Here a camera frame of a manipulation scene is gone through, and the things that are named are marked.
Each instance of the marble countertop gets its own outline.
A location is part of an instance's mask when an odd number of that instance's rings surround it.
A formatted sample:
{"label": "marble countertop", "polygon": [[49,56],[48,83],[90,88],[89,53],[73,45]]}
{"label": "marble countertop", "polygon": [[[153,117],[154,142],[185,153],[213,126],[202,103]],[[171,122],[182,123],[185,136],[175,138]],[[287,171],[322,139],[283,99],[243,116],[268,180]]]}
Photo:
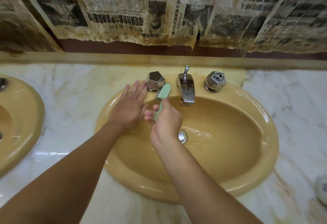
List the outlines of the marble countertop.
{"label": "marble countertop", "polygon": [[[0,206],[94,133],[105,103],[126,83],[149,71],[180,73],[181,67],[123,65],[0,65],[0,73],[35,87],[46,105],[43,135],[32,152],[0,179]],[[217,68],[193,68],[207,75]],[[327,223],[315,180],[327,174],[327,71],[224,69],[227,81],[242,84],[273,117],[280,154],[273,173],[238,200],[266,224]],[[81,223],[190,223],[180,205],[142,197],[105,170]]]}

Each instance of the sink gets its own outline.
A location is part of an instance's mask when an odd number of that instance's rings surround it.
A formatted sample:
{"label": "sink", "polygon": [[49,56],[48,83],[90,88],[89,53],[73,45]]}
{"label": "sink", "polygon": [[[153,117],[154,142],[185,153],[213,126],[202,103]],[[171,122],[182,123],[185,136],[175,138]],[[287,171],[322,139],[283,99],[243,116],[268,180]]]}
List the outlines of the sink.
{"label": "sink", "polygon": [[[181,105],[176,75],[164,75],[172,85],[169,100],[181,112],[183,144],[207,173],[234,196],[259,185],[273,170],[278,156],[278,135],[266,110],[247,92],[227,83],[218,93],[204,87],[206,76],[192,75],[195,103]],[[98,131],[107,121],[120,91],[101,111]],[[148,92],[145,102],[157,103]],[[119,182],[145,196],[179,203],[178,195],[150,142],[151,127],[144,120],[126,131],[115,144],[105,168]]]}
{"label": "sink", "polygon": [[38,141],[44,104],[29,84],[0,74],[0,177],[14,168]]}

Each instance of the hexagonal chrome handle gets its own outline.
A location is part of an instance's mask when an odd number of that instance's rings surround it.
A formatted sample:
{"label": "hexagonal chrome handle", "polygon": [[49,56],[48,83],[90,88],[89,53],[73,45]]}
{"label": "hexagonal chrome handle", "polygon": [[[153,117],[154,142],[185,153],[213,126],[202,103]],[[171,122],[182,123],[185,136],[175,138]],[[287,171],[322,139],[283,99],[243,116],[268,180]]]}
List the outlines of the hexagonal chrome handle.
{"label": "hexagonal chrome handle", "polygon": [[218,92],[226,85],[223,73],[213,71],[205,79],[204,86],[210,92]]}
{"label": "hexagonal chrome handle", "polygon": [[146,77],[146,85],[150,91],[156,92],[165,85],[165,78],[158,72],[148,73]]}

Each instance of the chrome faucet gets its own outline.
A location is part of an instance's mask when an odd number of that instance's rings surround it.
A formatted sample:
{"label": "chrome faucet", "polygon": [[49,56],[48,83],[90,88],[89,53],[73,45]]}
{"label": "chrome faucet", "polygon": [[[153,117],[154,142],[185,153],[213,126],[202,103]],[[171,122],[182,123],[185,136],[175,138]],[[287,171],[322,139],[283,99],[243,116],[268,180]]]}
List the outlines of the chrome faucet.
{"label": "chrome faucet", "polygon": [[183,106],[191,106],[195,102],[195,90],[193,77],[187,74],[190,67],[186,66],[184,73],[178,74],[177,87],[180,89],[182,94]]}

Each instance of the soap bar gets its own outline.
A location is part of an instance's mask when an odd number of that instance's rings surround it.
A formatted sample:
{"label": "soap bar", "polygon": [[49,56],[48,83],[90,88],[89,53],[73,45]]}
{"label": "soap bar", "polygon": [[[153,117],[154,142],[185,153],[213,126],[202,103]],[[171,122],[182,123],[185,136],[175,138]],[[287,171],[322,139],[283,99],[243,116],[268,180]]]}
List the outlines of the soap bar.
{"label": "soap bar", "polygon": [[[164,98],[168,98],[169,93],[170,93],[170,89],[171,89],[170,84],[165,84],[165,85],[163,86],[163,88],[161,89],[161,91],[159,92],[158,100],[159,100],[159,101],[162,101]],[[158,115],[159,115],[159,113],[160,113],[161,111],[162,111],[162,103],[160,103],[159,110],[158,110],[157,113],[154,115],[154,120],[155,120],[155,121],[157,120]]]}

